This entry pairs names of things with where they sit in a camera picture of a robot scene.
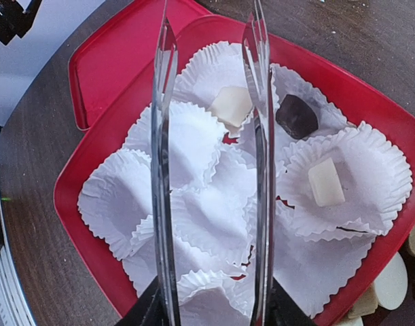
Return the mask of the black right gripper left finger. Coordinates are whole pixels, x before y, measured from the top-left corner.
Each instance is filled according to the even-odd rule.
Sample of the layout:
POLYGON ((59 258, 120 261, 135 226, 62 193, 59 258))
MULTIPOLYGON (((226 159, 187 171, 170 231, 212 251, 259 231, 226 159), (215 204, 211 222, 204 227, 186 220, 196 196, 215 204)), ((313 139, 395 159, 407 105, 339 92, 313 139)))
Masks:
POLYGON ((138 298, 136 304, 115 326, 163 326, 166 316, 162 307, 162 296, 156 276, 138 298))

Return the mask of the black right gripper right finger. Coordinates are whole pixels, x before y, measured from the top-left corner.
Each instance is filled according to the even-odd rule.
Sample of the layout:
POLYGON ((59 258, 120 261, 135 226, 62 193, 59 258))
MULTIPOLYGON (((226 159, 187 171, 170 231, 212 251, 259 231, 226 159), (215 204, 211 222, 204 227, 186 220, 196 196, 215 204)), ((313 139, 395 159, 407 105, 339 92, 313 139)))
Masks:
POLYGON ((272 279, 270 292, 268 326, 316 326, 314 321, 305 315, 278 281, 272 279))

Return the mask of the white cube chocolate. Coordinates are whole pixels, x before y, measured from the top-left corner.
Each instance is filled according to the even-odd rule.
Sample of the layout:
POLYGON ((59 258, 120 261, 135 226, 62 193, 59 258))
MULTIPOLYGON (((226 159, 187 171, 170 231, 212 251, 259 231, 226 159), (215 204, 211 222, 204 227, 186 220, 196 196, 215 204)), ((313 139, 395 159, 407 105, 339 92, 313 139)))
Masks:
POLYGON ((319 207, 335 206, 346 201, 332 158, 310 168, 308 180, 314 200, 319 207))

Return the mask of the dark brown chocolate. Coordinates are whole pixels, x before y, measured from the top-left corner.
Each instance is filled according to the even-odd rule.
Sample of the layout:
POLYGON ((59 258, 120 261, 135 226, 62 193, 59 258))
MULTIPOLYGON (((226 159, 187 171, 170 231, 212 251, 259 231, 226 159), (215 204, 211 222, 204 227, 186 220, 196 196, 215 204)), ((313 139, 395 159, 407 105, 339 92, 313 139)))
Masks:
POLYGON ((308 137, 319 129, 319 122, 312 108, 300 97, 287 94, 276 110, 275 120, 293 139, 308 137))

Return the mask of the white square chocolate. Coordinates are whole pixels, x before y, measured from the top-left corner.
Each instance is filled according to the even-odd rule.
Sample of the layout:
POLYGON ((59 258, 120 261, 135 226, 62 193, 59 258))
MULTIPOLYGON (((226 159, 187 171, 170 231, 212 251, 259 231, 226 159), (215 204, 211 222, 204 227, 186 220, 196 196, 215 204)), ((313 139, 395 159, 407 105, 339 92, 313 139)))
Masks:
POLYGON ((239 128, 252 107, 253 103, 246 88, 228 86, 219 91, 208 110, 224 124, 239 128))

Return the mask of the red tin lid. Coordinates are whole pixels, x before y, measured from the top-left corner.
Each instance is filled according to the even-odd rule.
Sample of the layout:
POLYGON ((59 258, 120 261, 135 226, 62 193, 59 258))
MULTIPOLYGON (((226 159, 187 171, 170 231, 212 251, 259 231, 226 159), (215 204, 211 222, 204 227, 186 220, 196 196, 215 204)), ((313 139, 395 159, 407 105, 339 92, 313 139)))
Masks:
POLYGON ((133 1, 73 53, 69 83, 78 129, 87 131, 154 59, 163 13, 178 33, 210 11, 195 1, 133 1))

